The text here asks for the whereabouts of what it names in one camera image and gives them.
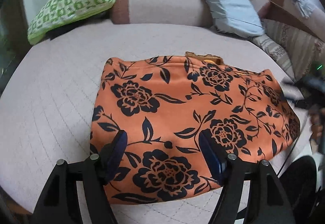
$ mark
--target black cable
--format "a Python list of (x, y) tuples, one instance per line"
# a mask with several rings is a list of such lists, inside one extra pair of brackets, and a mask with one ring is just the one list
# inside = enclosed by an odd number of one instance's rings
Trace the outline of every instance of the black cable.
[(297, 137), (297, 139), (296, 139), (296, 141), (295, 141), (295, 143), (294, 143), (292, 149), (290, 150), (288, 156), (286, 157), (286, 159), (285, 159), (283, 165), (281, 166), (279, 172), (277, 173), (277, 176), (279, 176), (279, 174), (281, 173), (281, 171), (282, 171), (283, 167), (285, 166), (286, 162), (287, 162), (288, 159), (290, 158), (290, 155), (291, 155), (292, 152), (294, 151), (294, 148), (296, 147), (296, 144), (297, 144), (297, 142), (298, 142), (298, 140), (299, 140), (299, 138), (300, 138), (300, 135), (301, 135), (301, 133), (303, 132), (305, 126), (306, 126), (306, 123), (307, 123), (308, 117), (309, 117), (309, 114), (306, 115), (306, 118), (305, 118), (305, 120), (304, 120), (304, 122), (303, 122), (303, 126), (302, 126), (302, 128), (301, 128), (301, 130), (300, 130), (300, 134), (299, 134), (299, 136)]

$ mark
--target green patterned pillow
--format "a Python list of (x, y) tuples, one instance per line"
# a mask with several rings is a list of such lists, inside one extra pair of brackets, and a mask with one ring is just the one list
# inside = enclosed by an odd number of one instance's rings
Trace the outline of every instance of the green patterned pillow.
[(32, 20), (28, 41), (34, 45), (45, 33), (110, 9), (116, 0), (49, 0)]

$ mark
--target orange floral bag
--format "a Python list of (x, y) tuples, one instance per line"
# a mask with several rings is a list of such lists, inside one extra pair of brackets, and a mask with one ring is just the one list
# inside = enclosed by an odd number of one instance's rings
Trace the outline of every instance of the orange floral bag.
[(198, 144), (202, 130), (242, 160), (271, 159), (300, 123), (269, 70), (254, 73), (180, 56), (106, 62), (95, 102), (92, 153), (118, 130), (128, 144), (105, 192), (110, 203), (153, 203), (219, 188)]

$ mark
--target mattress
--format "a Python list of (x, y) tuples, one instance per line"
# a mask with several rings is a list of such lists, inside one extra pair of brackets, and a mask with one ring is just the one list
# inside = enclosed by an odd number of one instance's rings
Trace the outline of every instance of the mattress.
[[(0, 185), (32, 212), (58, 159), (68, 163), (89, 155), (93, 106), (106, 60), (142, 60), (158, 55), (219, 55), (228, 65), (255, 72), (270, 69), (280, 82), (282, 69), (252, 43), (214, 30), (170, 24), (114, 25), (110, 20), (76, 28), (33, 46), (0, 99)], [(296, 110), (301, 124), (305, 111)], [(293, 153), (308, 143), (307, 124)], [(289, 152), (272, 161), (277, 171)], [(240, 209), (247, 203), (245, 183)], [(91, 223), (78, 183), (85, 224)], [(208, 223), (221, 188), (173, 202), (137, 206), (112, 205), (119, 223)]]

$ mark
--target black flower print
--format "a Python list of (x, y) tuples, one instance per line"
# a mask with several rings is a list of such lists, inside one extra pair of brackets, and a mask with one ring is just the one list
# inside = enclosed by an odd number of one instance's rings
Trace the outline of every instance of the black flower print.
[(229, 83), (233, 77), (217, 65), (207, 64), (207, 66), (201, 67), (200, 74), (205, 85), (212, 86), (220, 92), (229, 91)]
[(156, 113), (160, 104), (157, 99), (152, 96), (151, 90), (138, 83), (128, 81), (123, 85), (115, 84), (110, 88), (114, 95), (119, 98), (117, 105), (126, 116), (132, 116), (140, 112)]
[(289, 133), (292, 140), (294, 140), (300, 133), (300, 124), (296, 119), (289, 119)]
[(237, 148), (241, 149), (247, 143), (243, 131), (237, 128), (233, 119), (211, 120), (210, 129), (212, 138), (227, 151), (236, 155), (238, 155)]
[(144, 193), (157, 192), (163, 201), (184, 198), (187, 190), (200, 182), (198, 172), (190, 170), (185, 157), (169, 157), (159, 149), (143, 154), (142, 164), (133, 182)]
[(263, 91), (264, 94), (271, 99), (273, 105), (277, 106), (279, 104), (280, 97), (271, 87), (263, 85)]

